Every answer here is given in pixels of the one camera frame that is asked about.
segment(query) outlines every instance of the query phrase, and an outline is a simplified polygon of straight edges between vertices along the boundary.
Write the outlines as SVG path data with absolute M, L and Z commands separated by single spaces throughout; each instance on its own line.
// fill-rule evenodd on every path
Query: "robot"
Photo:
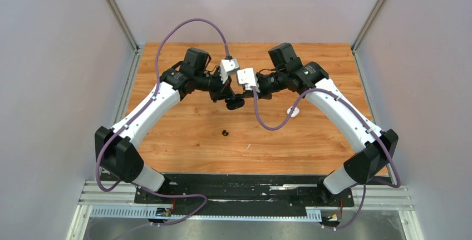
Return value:
M 255 72 L 253 68 L 240 69 L 238 61 L 230 56 L 210 72 L 206 68 L 210 54 L 197 48 L 188 49 L 184 59 L 162 73 L 160 83 L 128 116 L 110 129 L 102 126 L 96 131 L 97 161 L 124 182 L 157 192 L 165 190 L 168 180 L 144 164 L 137 148 L 169 109 L 195 90 L 207 91 L 213 102 L 224 100 L 229 110 L 236 110 L 244 106 L 244 99 L 270 100 L 273 93 L 288 89 L 318 107 L 355 152 L 318 183 L 319 197 L 327 202 L 351 186 L 366 184 L 393 157 L 398 135 L 392 129 L 382 130 L 363 116 L 342 95 L 329 74 L 315 62 L 304 65 L 291 44 L 283 43 L 268 53 L 274 66 L 269 74 Z M 243 88 L 241 94 L 232 90 L 232 76 Z

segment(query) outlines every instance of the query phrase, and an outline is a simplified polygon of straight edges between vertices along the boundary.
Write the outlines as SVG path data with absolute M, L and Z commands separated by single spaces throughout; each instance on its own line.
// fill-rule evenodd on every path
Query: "white wall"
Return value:
M 388 0 L 359 50 L 425 238 L 472 239 L 472 0 Z
M 178 23 L 201 17 L 232 42 L 350 42 L 377 0 L 116 0 L 136 40 L 160 42 Z M 190 24 L 174 42 L 218 42 L 207 25 Z
M 0 0 L 0 239 L 64 239 L 131 48 L 105 0 Z

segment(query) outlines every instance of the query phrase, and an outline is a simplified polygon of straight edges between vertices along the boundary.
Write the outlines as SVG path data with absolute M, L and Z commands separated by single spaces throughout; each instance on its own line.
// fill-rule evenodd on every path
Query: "wooden tabletop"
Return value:
M 277 43 L 230 43 L 241 68 L 272 68 L 267 51 Z M 131 93 L 130 112 L 156 81 L 154 59 L 158 43 L 146 44 Z M 210 53 L 208 68 L 224 57 L 222 43 L 167 43 L 159 71 L 182 60 L 190 47 Z M 293 44 L 303 63 L 319 63 L 341 92 L 370 118 L 361 80 L 348 44 Z M 236 93 L 242 88 L 233 81 Z M 269 126 L 279 125 L 298 94 L 288 90 L 271 100 L 259 100 L 259 112 Z M 339 130 L 306 100 L 300 114 L 278 131 L 262 128 L 254 116 L 252 99 L 237 110 L 224 101 L 213 103 L 207 92 L 194 91 L 168 111 L 149 131 L 138 150 L 145 163 L 160 172 L 329 174 L 354 154 Z

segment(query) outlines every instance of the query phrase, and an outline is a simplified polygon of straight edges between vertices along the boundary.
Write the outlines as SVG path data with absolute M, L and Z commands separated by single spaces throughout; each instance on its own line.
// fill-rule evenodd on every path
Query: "wood grain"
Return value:
M 241 68 L 272 68 L 267 51 L 276 43 L 230 43 Z M 153 87 L 158 43 L 148 43 L 129 102 L 130 112 Z M 224 57 L 221 43 L 167 43 L 159 71 L 183 59 L 190 47 L 208 51 L 213 68 Z M 343 94 L 370 118 L 361 81 L 348 44 L 293 44 L 304 63 L 318 62 Z M 235 92 L 241 88 L 233 82 Z M 260 100 L 259 112 L 269 126 L 280 124 L 297 94 L 282 91 L 270 101 Z M 213 103 L 207 92 L 195 91 L 167 112 L 139 146 L 145 163 L 161 172 L 328 174 L 353 155 L 339 130 L 313 105 L 302 100 L 300 114 L 278 131 L 262 128 L 254 116 L 252 99 L 229 111 Z M 223 136 L 222 131 L 229 132 Z

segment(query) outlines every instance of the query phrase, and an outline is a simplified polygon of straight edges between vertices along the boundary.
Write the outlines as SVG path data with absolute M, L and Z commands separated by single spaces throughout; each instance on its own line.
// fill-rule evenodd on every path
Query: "gray floor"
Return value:
M 353 211 L 343 212 L 343 222 L 348 222 Z M 168 227 L 145 227 L 120 238 L 129 229 L 148 223 L 142 219 L 91 218 L 89 236 L 85 240 L 287 240 L 287 239 L 406 239 L 397 211 L 362 211 L 352 226 L 345 230 L 330 232 L 319 224 L 308 222 L 228 222 L 185 221 Z

